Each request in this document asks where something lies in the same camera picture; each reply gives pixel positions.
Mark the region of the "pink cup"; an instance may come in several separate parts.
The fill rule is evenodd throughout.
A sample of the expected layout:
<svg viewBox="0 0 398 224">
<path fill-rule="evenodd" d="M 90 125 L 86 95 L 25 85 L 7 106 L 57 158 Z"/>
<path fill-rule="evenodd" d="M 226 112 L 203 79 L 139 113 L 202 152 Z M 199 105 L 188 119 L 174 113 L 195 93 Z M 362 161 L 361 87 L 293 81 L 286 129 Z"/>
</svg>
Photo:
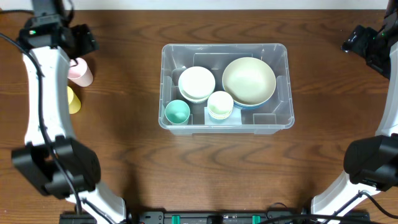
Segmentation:
<svg viewBox="0 0 398 224">
<path fill-rule="evenodd" d="M 81 87 L 87 87 L 93 83 L 93 74 L 84 59 L 70 60 L 68 79 Z"/>
</svg>

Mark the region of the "yellow cup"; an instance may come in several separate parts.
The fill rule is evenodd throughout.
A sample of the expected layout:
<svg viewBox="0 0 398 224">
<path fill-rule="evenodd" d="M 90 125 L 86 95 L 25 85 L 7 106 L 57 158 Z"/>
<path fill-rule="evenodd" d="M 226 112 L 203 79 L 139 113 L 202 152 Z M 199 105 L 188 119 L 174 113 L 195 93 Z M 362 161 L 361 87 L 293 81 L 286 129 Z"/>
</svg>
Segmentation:
<svg viewBox="0 0 398 224">
<path fill-rule="evenodd" d="M 231 115 L 231 113 L 228 113 L 228 114 L 213 114 L 213 113 L 209 113 L 209 115 L 213 119 L 224 120 L 224 119 L 227 119 Z"/>
<path fill-rule="evenodd" d="M 68 110 L 70 114 L 75 114 L 79 112 L 81 109 L 81 101 L 76 96 L 75 92 L 68 86 L 67 87 L 67 95 L 68 95 Z"/>
</svg>

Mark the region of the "beige large bowl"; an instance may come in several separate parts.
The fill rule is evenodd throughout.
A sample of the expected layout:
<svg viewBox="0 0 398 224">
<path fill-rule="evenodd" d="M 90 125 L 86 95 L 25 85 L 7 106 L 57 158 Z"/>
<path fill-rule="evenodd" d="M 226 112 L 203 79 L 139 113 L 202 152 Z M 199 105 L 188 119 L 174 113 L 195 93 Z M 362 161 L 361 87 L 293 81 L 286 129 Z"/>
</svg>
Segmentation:
<svg viewBox="0 0 398 224">
<path fill-rule="evenodd" d="M 267 101 L 276 89 L 276 76 L 264 61 L 253 57 L 242 57 L 232 61 L 222 76 L 224 91 L 233 100 L 246 105 Z"/>
</svg>

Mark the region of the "green cup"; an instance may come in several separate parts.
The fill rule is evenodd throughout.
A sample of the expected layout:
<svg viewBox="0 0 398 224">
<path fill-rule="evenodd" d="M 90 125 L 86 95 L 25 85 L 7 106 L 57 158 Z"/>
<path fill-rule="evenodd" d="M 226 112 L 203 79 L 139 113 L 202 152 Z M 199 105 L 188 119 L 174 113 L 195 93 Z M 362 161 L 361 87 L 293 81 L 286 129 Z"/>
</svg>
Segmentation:
<svg viewBox="0 0 398 224">
<path fill-rule="evenodd" d="M 166 106 L 165 116 L 172 125 L 186 125 L 190 118 L 190 107 L 182 100 L 173 100 Z"/>
</svg>

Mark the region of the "white small bowl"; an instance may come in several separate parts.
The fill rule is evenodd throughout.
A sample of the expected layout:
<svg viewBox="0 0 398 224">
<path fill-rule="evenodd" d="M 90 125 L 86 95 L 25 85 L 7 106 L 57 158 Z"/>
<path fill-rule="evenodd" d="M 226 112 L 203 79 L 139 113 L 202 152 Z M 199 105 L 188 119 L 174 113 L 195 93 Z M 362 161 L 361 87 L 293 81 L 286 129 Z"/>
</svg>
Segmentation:
<svg viewBox="0 0 398 224">
<path fill-rule="evenodd" d="M 178 79 L 181 95 L 193 99 L 204 98 L 215 90 L 215 77 L 204 67 L 190 67 L 182 72 Z"/>
</svg>

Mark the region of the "cream white cup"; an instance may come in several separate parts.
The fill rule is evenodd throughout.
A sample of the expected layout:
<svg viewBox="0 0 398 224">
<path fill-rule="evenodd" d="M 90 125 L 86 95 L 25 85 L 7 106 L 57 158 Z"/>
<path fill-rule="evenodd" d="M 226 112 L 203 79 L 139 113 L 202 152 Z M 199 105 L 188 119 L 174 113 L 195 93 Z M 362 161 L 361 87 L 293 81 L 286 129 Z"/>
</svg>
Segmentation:
<svg viewBox="0 0 398 224">
<path fill-rule="evenodd" d="M 210 95 L 207 101 L 207 108 L 213 117 L 224 117 L 233 110 L 234 100 L 225 91 L 216 91 Z"/>
</svg>

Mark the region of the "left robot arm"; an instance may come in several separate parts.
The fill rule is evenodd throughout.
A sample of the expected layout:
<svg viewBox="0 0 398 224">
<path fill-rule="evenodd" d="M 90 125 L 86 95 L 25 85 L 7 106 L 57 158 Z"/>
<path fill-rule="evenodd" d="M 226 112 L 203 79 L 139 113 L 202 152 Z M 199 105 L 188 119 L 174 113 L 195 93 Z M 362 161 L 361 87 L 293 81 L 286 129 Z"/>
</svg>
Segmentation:
<svg viewBox="0 0 398 224">
<path fill-rule="evenodd" d="M 95 223 L 127 223 L 124 199 L 101 181 L 98 157 L 76 140 L 68 109 L 70 62 L 98 45 L 87 25 L 70 25 L 74 13 L 63 2 L 32 0 L 32 6 L 14 42 L 28 74 L 29 122 L 12 163 L 42 195 L 75 204 L 75 215 L 61 223 L 81 223 L 82 212 Z"/>
</svg>

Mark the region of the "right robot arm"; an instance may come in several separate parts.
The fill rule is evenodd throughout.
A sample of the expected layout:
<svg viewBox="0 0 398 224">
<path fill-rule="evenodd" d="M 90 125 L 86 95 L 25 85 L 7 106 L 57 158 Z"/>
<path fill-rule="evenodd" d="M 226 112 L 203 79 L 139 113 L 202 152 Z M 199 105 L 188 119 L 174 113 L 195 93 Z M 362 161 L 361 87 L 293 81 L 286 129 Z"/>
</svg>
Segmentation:
<svg viewBox="0 0 398 224">
<path fill-rule="evenodd" d="M 313 223 L 359 223 L 347 213 L 364 199 L 397 186 L 397 0 L 387 5 L 382 27 L 357 26 L 341 46 L 389 80 L 384 113 L 375 135 L 353 141 L 347 148 L 344 171 L 300 219 Z"/>
</svg>

